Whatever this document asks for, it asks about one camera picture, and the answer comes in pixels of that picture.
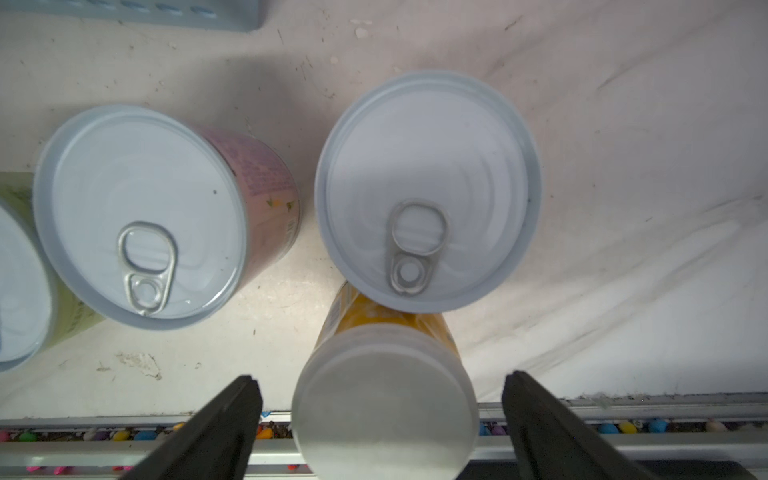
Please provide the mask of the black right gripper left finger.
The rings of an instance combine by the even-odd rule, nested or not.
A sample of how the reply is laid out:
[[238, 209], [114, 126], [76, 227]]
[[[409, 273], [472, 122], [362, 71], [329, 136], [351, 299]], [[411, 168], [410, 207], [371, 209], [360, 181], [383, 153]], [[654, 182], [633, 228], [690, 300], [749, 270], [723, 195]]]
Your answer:
[[125, 479], [242, 479], [262, 413], [258, 382], [242, 375]]

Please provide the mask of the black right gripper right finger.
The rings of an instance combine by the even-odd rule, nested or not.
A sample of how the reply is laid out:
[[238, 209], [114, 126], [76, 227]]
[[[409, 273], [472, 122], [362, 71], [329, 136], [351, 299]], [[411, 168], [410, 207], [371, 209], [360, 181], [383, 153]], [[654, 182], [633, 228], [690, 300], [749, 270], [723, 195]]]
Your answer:
[[653, 479], [524, 371], [508, 375], [502, 408], [523, 479]]

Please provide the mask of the yellow tall can white lid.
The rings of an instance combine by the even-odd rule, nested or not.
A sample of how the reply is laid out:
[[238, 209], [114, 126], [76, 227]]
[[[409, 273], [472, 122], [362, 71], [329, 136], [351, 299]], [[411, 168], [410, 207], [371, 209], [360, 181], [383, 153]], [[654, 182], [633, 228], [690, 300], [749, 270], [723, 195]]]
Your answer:
[[291, 429], [320, 479], [455, 479], [479, 407], [440, 313], [338, 290], [296, 385]]

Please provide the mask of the pink label can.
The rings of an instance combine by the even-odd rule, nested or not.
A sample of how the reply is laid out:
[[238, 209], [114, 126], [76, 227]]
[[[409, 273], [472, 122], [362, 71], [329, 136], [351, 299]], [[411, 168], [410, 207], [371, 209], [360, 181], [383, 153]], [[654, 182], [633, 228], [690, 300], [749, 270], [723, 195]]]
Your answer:
[[138, 106], [63, 123], [40, 153], [33, 209], [64, 283], [119, 323], [198, 323], [293, 246], [298, 185], [268, 145]]

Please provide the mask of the yellow can end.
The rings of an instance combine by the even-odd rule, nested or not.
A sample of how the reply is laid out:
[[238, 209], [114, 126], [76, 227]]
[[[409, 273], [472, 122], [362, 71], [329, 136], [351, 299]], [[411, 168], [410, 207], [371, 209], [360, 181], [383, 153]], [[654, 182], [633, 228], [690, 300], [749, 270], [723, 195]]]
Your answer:
[[424, 71], [344, 112], [314, 193], [326, 249], [354, 287], [395, 310], [446, 312], [491, 293], [521, 263], [540, 214], [541, 168], [504, 96]]

